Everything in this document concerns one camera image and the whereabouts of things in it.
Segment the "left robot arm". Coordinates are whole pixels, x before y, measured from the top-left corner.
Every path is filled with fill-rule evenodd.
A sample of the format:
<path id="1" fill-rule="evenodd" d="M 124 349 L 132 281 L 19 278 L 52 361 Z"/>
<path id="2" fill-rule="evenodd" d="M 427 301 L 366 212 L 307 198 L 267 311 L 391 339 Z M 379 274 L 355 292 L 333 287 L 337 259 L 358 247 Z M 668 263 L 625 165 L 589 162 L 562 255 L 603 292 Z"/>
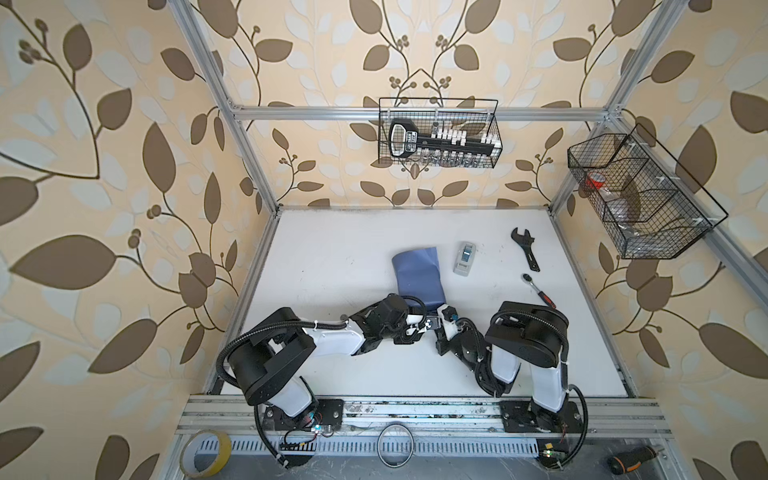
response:
<path id="1" fill-rule="evenodd" d="M 387 339 L 411 345 L 429 327 L 426 304 L 408 295 L 390 294 L 335 323 L 303 320 L 281 307 L 223 347 L 216 373 L 239 388 L 250 406 L 269 405 L 292 420 L 309 418 L 318 401 L 298 375 L 309 359 L 364 355 Z"/>

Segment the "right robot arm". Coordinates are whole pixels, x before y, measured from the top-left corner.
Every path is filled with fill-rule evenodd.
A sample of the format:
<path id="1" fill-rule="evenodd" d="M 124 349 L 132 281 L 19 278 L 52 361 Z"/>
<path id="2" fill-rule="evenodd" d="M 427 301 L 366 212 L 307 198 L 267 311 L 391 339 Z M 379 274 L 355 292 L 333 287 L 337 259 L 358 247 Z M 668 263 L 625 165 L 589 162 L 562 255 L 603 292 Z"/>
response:
<path id="1" fill-rule="evenodd" d="M 561 312 L 505 301 L 486 332 L 447 304 L 437 309 L 437 318 L 438 354 L 457 357 L 487 395 L 501 399 L 511 392 L 522 367 L 530 367 L 531 399 L 500 402 L 507 432 L 586 431 L 586 403 L 571 402 L 568 396 L 569 320 Z"/>

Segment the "black adjustable wrench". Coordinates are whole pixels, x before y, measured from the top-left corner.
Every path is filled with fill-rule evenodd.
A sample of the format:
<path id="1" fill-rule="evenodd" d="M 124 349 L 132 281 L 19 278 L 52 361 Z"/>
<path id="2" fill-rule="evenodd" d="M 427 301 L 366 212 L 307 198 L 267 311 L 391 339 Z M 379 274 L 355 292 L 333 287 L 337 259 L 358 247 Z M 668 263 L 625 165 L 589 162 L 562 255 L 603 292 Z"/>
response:
<path id="1" fill-rule="evenodd" d="M 532 245 L 535 239 L 530 234 L 530 231 L 525 229 L 523 233 L 520 233 L 518 228 L 514 228 L 510 234 L 510 237 L 518 246 L 521 247 L 529 269 L 533 272 L 540 272 L 540 266 L 532 249 Z"/>

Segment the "orange black screwdriver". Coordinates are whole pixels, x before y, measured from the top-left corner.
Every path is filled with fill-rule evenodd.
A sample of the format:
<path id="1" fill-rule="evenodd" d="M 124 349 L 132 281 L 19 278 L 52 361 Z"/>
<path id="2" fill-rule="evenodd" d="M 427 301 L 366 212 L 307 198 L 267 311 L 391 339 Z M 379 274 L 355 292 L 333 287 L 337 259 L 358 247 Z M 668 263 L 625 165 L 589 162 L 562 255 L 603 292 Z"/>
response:
<path id="1" fill-rule="evenodd" d="M 625 475 L 637 470 L 643 463 L 657 458 L 664 451 L 664 447 L 644 445 L 608 457 L 606 466 L 613 475 Z"/>

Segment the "red capped plastic item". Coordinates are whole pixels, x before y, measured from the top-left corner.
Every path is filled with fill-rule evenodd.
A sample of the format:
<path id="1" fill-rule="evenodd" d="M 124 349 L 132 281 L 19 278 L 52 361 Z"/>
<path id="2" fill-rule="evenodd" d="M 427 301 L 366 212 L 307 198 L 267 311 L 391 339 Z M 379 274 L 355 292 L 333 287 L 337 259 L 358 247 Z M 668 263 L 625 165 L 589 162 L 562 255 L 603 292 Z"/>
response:
<path id="1" fill-rule="evenodd" d="M 606 177 L 602 173 L 590 171 L 586 174 L 584 188 L 587 191 L 599 191 L 604 187 L 605 183 Z"/>

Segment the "yellow tape roll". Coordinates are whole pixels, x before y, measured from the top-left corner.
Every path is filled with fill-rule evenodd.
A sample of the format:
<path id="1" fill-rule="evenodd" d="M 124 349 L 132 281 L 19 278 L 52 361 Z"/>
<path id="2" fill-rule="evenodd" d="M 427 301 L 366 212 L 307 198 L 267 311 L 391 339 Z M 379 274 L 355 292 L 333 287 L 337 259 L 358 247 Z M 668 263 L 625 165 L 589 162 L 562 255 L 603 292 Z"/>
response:
<path id="1" fill-rule="evenodd" d="M 216 430 L 201 430 L 184 445 L 179 467 L 185 477 L 207 479 L 218 474 L 232 456 L 231 437 Z"/>

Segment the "red handled ratchet wrench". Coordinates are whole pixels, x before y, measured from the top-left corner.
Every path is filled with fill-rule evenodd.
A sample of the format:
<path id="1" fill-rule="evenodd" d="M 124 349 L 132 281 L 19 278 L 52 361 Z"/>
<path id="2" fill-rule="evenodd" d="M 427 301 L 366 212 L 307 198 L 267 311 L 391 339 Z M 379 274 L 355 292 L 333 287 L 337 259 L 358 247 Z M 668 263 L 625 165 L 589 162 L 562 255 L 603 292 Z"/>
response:
<path id="1" fill-rule="evenodd" d="M 553 301 L 553 300 L 552 300 L 552 299 L 551 299 L 551 298 L 550 298 L 550 297 L 549 297 L 549 296 L 548 296 L 548 295 L 547 295 L 547 294 L 546 294 L 546 293 L 545 293 L 543 290 L 541 290 L 541 289 L 540 289 L 540 288 L 539 288 L 539 287 L 538 287 L 538 286 L 535 284 L 535 282 L 533 281 L 533 278 L 532 278 L 532 277 L 531 277 L 529 274 L 527 274 L 527 273 L 524 273 L 524 274 L 522 275 L 522 279 L 523 279 L 523 281 L 524 281 L 526 284 L 528 284 L 528 285 L 529 285 L 529 286 L 530 286 L 530 287 L 531 287 L 531 288 L 534 290 L 534 292 L 535 292 L 535 293 L 537 294 L 537 296 L 538 296 L 538 297 L 539 297 L 539 298 L 540 298 L 540 299 L 541 299 L 541 300 L 544 302 L 544 304 L 545 304 L 545 305 L 547 305 L 548 307 L 550 307 L 550 308 L 553 308 L 553 309 L 556 309 L 556 308 L 557 308 L 557 306 L 556 306 L 556 304 L 554 303 L 554 301 Z"/>

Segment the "black socket set rail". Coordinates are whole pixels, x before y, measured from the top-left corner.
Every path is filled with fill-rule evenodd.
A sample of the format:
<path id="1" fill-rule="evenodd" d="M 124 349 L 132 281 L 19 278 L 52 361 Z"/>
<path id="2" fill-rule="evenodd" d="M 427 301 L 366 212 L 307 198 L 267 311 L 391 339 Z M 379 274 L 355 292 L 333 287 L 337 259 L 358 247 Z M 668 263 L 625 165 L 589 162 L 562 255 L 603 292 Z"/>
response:
<path id="1" fill-rule="evenodd" d="M 471 138 L 464 130 L 445 129 L 437 124 L 428 133 L 421 133 L 408 119 L 395 119 L 389 127 L 386 145 L 391 157 L 409 158 L 430 154 L 440 157 L 492 158 L 502 151 L 502 142 L 496 134 L 484 133 L 480 139 Z"/>

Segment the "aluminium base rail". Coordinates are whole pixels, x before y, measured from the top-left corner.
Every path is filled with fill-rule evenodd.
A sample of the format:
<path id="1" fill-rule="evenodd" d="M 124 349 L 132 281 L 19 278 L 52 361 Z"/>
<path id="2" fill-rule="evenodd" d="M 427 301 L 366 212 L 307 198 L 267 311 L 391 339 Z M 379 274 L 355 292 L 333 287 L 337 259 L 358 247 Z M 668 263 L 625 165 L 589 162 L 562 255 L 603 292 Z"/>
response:
<path id="1" fill-rule="evenodd" d="M 613 441 L 627 448 L 648 444 L 674 452 L 673 435 L 657 402 L 590 398 L 586 431 L 556 434 L 507 432 L 500 402 L 490 398 L 344 397 L 319 416 L 320 426 L 285 433 L 278 414 L 260 409 L 268 440 L 284 455 L 437 457 L 535 457 L 545 446 L 559 451 Z"/>

